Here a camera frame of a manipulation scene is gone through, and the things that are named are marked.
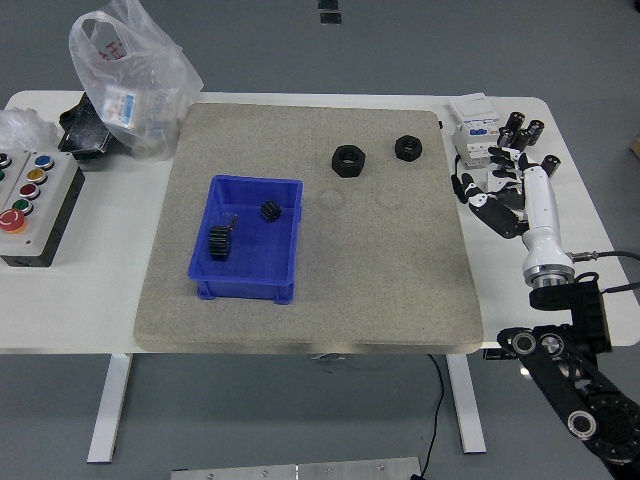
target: control box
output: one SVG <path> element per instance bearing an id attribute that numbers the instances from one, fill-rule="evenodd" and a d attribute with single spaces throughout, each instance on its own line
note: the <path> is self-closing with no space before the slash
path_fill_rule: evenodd
<path id="1" fill-rule="evenodd" d="M 50 266 L 83 184 L 70 153 L 0 152 L 0 257 Z"/>
<path id="2" fill-rule="evenodd" d="M 453 145 L 466 168 L 489 165 L 488 148 L 496 146 L 500 131 L 499 115 L 484 93 L 463 95 L 450 100 L 451 108 L 460 122 L 453 132 Z"/>

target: white table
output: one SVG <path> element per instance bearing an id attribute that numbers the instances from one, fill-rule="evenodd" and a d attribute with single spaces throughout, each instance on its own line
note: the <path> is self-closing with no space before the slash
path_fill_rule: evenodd
<path id="1" fill-rule="evenodd" d="M 58 115 L 74 106 L 80 95 L 21 92 L 11 98 L 7 108 L 33 108 L 45 120 L 57 123 Z M 450 141 L 455 119 L 447 97 L 203 93 L 200 101 L 430 110 L 444 124 L 449 159 L 455 155 Z M 528 120 L 536 118 L 546 125 L 541 140 L 527 152 L 540 159 L 554 154 L 562 161 L 552 183 L 565 250 L 611 250 L 547 105 L 535 98 L 491 101 L 503 119 L 518 110 Z M 89 461 L 101 462 L 111 459 L 130 356 L 144 352 L 133 337 L 133 327 L 171 162 L 139 162 L 114 156 L 88 162 L 85 167 L 86 182 L 53 266 L 20 269 L 0 264 L 0 289 L 8 299 L 4 302 L 0 352 L 114 354 L 89 455 Z M 482 180 L 480 171 L 471 173 L 479 182 Z M 496 347 L 497 333 L 503 328 L 569 323 L 568 312 L 539 312 L 529 307 L 529 287 L 521 273 L 526 256 L 521 240 L 498 237 L 464 205 L 459 205 L 459 212 L 482 312 L 483 347 Z M 576 268 L 576 273 L 597 269 L 601 286 L 627 283 L 615 259 L 601 260 L 597 268 L 592 264 L 578 264 Z M 605 300 L 613 345 L 637 343 L 640 327 L 634 319 L 638 318 L 640 307 L 633 293 L 616 294 Z M 453 370 L 452 385 L 459 402 L 465 451 L 483 451 L 466 357 L 450 355 L 448 361 Z M 469 418 L 471 427 L 465 434 L 464 425 Z"/>

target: blue button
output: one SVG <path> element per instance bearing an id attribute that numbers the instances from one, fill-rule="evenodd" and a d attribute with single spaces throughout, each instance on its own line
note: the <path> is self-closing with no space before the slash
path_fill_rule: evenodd
<path id="1" fill-rule="evenodd" d="M 43 170 L 48 170 L 53 167 L 53 159 L 49 155 L 41 155 L 36 158 L 36 167 L 40 167 Z"/>

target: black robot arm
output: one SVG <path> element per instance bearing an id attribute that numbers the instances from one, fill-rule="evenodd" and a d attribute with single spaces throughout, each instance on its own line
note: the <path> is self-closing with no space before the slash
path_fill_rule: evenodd
<path id="1" fill-rule="evenodd" d="M 509 328 L 498 335 L 507 357 L 518 358 L 572 435 L 616 480 L 640 478 L 640 406 L 597 368 L 609 351 L 597 281 L 535 289 L 531 306 L 570 309 L 573 325 Z"/>

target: green button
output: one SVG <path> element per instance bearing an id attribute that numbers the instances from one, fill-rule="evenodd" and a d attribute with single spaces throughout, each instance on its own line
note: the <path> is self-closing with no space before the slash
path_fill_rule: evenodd
<path id="1" fill-rule="evenodd" d="M 25 209 L 29 208 L 29 202 L 25 199 L 17 200 L 13 203 L 13 208 L 24 211 Z"/>

